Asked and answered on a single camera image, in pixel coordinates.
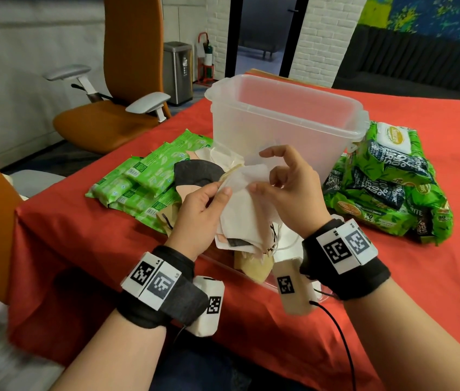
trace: person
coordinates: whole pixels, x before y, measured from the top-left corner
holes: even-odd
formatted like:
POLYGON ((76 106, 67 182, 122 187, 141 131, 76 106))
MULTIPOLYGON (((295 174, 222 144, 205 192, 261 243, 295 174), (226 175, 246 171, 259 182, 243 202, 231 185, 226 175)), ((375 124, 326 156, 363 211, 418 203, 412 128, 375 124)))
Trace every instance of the person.
MULTIPOLYGON (((272 170, 270 184, 254 183, 249 190, 271 201, 286 226, 307 238, 331 220, 318 174, 294 148, 274 146, 260 155, 283 157, 286 166, 272 170)), ((218 192, 219 186, 209 184, 186 197, 166 246, 192 261, 208 248, 231 197, 229 189, 218 192)), ((460 344, 392 278, 344 301, 344 308, 388 390, 460 390, 460 344)), ((164 326, 144 329, 114 310, 52 390, 149 389, 165 334, 164 326)))

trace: plastic storage bin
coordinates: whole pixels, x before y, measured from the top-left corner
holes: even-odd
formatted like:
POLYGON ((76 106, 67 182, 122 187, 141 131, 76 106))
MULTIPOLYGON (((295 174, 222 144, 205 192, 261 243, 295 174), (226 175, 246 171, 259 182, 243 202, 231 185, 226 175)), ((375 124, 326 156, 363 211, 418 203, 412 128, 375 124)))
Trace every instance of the plastic storage bin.
POLYGON ((242 155, 247 165, 279 164, 258 152, 290 144, 322 183, 344 150, 369 127, 369 114, 352 98, 269 78, 225 78, 205 96, 212 102, 214 140, 242 155))

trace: person's left hand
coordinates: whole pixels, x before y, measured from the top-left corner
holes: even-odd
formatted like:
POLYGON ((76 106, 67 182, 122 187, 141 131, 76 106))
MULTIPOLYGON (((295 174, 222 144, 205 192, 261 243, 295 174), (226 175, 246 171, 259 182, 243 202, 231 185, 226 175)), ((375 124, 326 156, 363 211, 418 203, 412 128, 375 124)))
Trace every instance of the person's left hand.
POLYGON ((186 196, 166 246, 193 261, 210 246, 217 233, 221 213, 231 197, 230 188, 217 193, 220 185, 220 182, 213 182, 186 196))

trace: person's right hand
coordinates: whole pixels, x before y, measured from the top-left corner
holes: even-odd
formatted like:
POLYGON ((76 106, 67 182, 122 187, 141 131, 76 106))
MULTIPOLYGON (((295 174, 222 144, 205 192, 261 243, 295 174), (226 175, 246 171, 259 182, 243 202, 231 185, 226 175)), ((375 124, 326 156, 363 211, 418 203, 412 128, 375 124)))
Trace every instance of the person's right hand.
POLYGON ((254 182, 248 190, 269 200, 288 228, 305 239, 332 219, 324 203, 317 172, 295 148, 277 145, 259 152, 259 155, 263 158, 284 157, 287 166, 277 166, 270 172, 270 184, 254 182))

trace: forearm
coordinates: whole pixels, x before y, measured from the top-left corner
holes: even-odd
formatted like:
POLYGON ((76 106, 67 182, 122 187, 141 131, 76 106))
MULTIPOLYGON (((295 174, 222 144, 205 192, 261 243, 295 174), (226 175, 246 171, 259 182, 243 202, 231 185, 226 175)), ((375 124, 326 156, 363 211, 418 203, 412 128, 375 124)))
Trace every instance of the forearm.
POLYGON ((51 391, 150 387, 166 328, 144 329, 112 312, 51 391))
POLYGON ((387 389, 460 390, 460 344, 391 278, 344 307, 387 389))

